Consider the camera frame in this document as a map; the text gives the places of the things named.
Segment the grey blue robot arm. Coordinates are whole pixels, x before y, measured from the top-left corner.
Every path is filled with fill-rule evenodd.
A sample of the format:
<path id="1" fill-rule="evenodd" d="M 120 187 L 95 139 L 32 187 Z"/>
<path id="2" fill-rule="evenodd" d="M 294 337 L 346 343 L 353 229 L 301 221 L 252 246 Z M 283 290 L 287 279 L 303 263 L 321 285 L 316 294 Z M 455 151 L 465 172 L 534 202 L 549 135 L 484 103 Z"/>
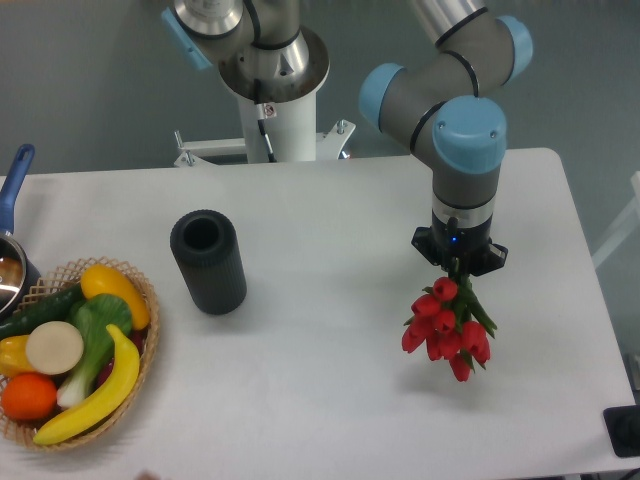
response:
<path id="1" fill-rule="evenodd" d="M 414 247 L 453 279 L 481 276 L 507 258 L 490 237 L 507 129 L 489 95 L 529 65 L 532 39 L 481 1 L 412 7 L 437 56 L 415 71 L 376 67 L 359 109 L 432 171 L 432 223 L 416 230 Z M 330 63 L 298 2 L 172 1 L 161 17 L 189 61 L 216 67 L 235 95 L 250 162 L 317 158 L 315 96 Z"/>

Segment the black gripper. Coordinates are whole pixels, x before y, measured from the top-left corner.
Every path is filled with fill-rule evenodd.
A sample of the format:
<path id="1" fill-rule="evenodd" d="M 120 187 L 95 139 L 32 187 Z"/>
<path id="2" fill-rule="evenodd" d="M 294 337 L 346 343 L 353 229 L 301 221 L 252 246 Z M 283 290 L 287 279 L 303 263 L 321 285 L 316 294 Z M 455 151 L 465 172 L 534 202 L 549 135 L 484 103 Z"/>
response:
<path id="1" fill-rule="evenodd" d="M 490 237 L 492 207 L 433 207 L 429 227 L 417 227 L 411 244 L 453 277 L 482 276 L 502 268 L 508 249 Z"/>

